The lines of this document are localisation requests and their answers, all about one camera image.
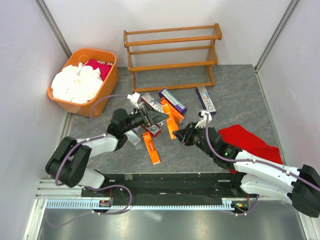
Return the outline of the orange Curaprox toothpaste box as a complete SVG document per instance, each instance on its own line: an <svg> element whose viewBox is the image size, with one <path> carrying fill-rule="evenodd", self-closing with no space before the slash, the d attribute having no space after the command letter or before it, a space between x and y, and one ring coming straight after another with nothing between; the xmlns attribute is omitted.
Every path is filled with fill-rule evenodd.
<svg viewBox="0 0 320 240"><path fill-rule="evenodd" d="M145 146L147 148L149 157L151 159L152 164L155 166L157 164L161 163L160 157L158 155L158 152L155 148L155 145L153 143L152 136L149 132L145 132L142 134Z"/></svg>

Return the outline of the purple white R.O toothpaste box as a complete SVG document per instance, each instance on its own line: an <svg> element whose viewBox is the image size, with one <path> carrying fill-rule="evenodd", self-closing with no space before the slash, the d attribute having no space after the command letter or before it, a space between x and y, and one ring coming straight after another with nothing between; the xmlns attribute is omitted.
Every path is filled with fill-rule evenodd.
<svg viewBox="0 0 320 240"><path fill-rule="evenodd" d="M197 86L195 92L204 110L208 111L212 116L216 114L217 110L211 100L209 93L204 85Z"/></svg>

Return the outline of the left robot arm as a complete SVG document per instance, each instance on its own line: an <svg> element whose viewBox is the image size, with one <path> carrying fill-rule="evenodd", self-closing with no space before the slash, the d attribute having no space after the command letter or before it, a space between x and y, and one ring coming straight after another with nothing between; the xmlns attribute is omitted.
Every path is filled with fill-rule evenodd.
<svg viewBox="0 0 320 240"><path fill-rule="evenodd" d="M131 114L118 108L113 112L110 124L103 134L84 139L64 137L48 160L45 171L54 177L58 186L88 186L99 197L104 197L109 193L110 185L102 173L87 168L89 159L121 149L128 139L126 133L134 128L149 127L168 117L145 103Z"/></svg>

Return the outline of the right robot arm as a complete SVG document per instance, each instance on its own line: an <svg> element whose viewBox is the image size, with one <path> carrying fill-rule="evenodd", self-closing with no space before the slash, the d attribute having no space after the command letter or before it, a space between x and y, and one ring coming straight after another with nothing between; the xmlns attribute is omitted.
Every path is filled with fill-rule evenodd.
<svg viewBox="0 0 320 240"><path fill-rule="evenodd" d="M255 156L225 142L215 128L199 127L195 122L173 135L182 144L202 150L219 167L236 172L229 184L233 196L267 196L287 202L309 217L320 216L320 175L312 166L297 168Z"/></svg>

